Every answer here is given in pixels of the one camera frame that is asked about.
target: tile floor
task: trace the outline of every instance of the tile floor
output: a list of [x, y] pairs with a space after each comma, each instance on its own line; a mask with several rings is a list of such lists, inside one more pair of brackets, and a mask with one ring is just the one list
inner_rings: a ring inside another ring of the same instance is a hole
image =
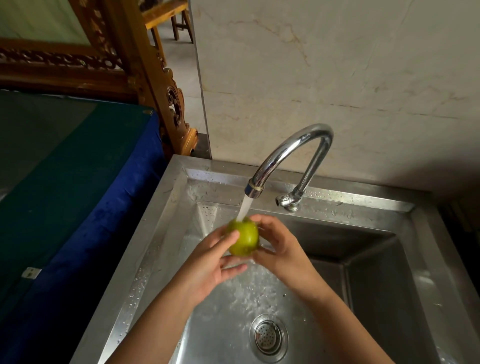
[[[170, 21], [160, 24], [158, 32], [162, 39], [167, 67], [172, 69], [173, 79], [185, 97], [185, 122], [199, 133], [206, 133], [195, 46], [190, 42], [187, 30], [179, 30], [180, 39], [175, 41]], [[150, 43], [154, 44], [151, 32], [148, 32], [148, 37]]]

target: drain strainer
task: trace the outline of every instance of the drain strainer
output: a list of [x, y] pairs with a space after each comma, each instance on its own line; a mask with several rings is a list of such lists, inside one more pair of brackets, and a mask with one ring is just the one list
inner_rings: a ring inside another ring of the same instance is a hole
[[258, 316], [250, 327], [250, 345], [253, 353], [264, 363], [276, 363], [285, 356], [288, 333], [278, 317], [269, 314]]

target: person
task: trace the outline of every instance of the person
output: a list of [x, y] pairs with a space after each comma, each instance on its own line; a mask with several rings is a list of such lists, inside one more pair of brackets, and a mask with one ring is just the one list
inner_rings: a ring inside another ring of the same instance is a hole
[[[392, 364], [348, 306], [313, 267], [298, 240], [275, 217], [253, 215], [275, 251], [259, 248], [253, 260], [275, 274], [312, 311], [331, 355], [339, 363]], [[113, 352], [108, 364], [167, 364], [188, 317], [216, 285], [247, 269], [242, 258], [224, 256], [239, 232], [226, 226], [203, 239], [167, 286], [150, 303]]]

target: wooden furniture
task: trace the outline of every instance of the wooden furniture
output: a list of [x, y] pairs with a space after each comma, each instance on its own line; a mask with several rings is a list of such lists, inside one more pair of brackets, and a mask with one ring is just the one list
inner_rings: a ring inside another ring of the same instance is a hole
[[0, 88], [150, 106], [166, 155], [189, 155], [197, 130], [184, 121], [183, 93], [150, 45], [137, 1], [69, 3], [90, 45], [0, 38]]
[[[181, 23], [177, 23], [176, 15], [181, 14]], [[168, 19], [172, 20], [173, 36], [175, 40], [179, 39], [179, 31], [187, 29], [190, 36], [190, 40], [193, 43], [193, 33], [192, 26], [190, 24], [190, 17], [188, 14], [188, 1], [187, 0], [171, 0], [164, 2], [158, 5], [155, 5], [153, 8], [145, 11], [143, 13], [145, 27], [147, 30], [152, 32], [153, 40], [155, 42], [155, 47], [157, 48], [160, 54], [160, 61], [165, 67], [167, 61], [165, 59], [165, 54], [163, 52], [162, 41], [160, 40], [160, 34], [158, 34], [157, 25], [167, 21]]]

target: wooden bench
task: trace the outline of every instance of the wooden bench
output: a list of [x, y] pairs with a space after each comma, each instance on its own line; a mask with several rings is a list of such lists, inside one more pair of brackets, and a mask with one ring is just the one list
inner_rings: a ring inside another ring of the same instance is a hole
[[[176, 16], [181, 13], [181, 23], [177, 23]], [[145, 27], [152, 32], [155, 47], [160, 54], [160, 61], [165, 67], [167, 60], [163, 52], [162, 42], [160, 40], [160, 34], [158, 33], [157, 25], [165, 22], [168, 19], [172, 20], [173, 36], [175, 40], [179, 39], [179, 28], [181, 30], [187, 29], [190, 36], [190, 40], [193, 43], [192, 26], [190, 24], [190, 17], [188, 14], [188, 1], [187, 0], [171, 0], [162, 4], [155, 5], [153, 8], [143, 13]]]

